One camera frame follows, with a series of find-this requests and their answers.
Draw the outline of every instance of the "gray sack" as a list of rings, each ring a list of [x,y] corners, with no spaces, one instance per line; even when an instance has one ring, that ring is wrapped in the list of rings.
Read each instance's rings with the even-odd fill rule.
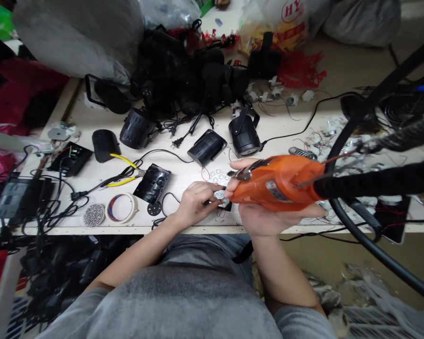
[[[322,26],[324,33],[339,42],[385,47],[400,28],[399,0],[336,1]]]
[[[25,0],[12,16],[42,64],[73,77],[91,73],[129,83],[143,39],[137,0]]]

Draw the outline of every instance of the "pile of screws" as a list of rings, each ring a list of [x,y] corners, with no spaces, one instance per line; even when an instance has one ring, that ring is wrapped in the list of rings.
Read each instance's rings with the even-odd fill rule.
[[[83,215],[83,222],[86,227],[99,226],[105,218],[105,209],[101,204],[90,205]]]

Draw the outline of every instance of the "orange electric screwdriver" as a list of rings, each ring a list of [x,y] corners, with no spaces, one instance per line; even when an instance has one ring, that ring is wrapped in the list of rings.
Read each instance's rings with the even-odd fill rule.
[[[256,203],[273,212],[302,210],[323,199],[315,192],[313,181],[324,171],[324,164],[299,155],[259,160],[228,173],[241,181],[230,200]]]

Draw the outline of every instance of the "pliers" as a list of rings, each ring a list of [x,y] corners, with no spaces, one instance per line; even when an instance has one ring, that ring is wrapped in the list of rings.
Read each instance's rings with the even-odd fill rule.
[[[129,166],[133,167],[136,171],[138,171],[138,174],[135,175],[135,176],[133,176],[133,177],[130,177],[128,179],[125,179],[123,181],[119,181],[117,183],[107,184],[105,187],[117,187],[117,186],[124,185],[124,184],[126,184],[128,182],[131,182],[131,181],[135,180],[136,178],[140,178],[140,177],[144,176],[144,174],[146,173],[145,170],[137,168],[137,166],[133,162],[131,162],[130,160],[128,160],[128,159],[126,159],[126,158],[124,158],[124,157],[122,157],[122,156],[120,156],[118,154],[110,153],[110,155],[112,157],[121,159],[121,160],[125,161],[126,163],[128,163]]]

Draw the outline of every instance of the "hand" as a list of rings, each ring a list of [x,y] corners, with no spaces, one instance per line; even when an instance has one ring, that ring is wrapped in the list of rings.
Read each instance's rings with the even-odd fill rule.
[[[203,181],[192,183],[182,194],[178,210],[171,215],[175,223],[184,230],[204,220],[221,204],[213,193],[222,189],[223,186],[218,184]]]
[[[240,170],[255,161],[258,159],[245,158],[232,161],[230,166],[235,170]],[[237,179],[232,178],[226,187],[225,197],[231,197],[239,183]],[[274,236],[291,226],[298,225],[303,218],[323,217],[326,211],[315,203],[297,212],[270,212],[261,205],[239,204],[239,214],[242,218],[242,225],[250,236]]]

